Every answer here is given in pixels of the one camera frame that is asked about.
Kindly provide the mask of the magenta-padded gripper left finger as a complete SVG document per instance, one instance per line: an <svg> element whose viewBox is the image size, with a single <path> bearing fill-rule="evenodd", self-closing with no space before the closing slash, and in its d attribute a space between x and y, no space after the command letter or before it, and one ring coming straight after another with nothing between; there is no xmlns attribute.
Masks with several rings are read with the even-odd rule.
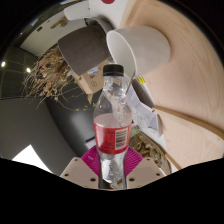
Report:
<svg viewBox="0 0 224 224"><path fill-rule="evenodd" d="M93 146L81 158L74 157L60 177L84 188L98 189L100 171L99 155Z"/></svg>

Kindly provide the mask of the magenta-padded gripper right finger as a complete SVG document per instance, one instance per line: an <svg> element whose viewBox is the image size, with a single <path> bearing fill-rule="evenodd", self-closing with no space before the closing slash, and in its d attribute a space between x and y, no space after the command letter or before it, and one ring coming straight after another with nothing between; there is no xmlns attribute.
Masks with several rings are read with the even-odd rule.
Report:
<svg viewBox="0 0 224 224"><path fill-rule="evenodd" d="M152 158L143 157L132 147L124 159L124 175L127 189L140 188L163 177Z"/></svg>

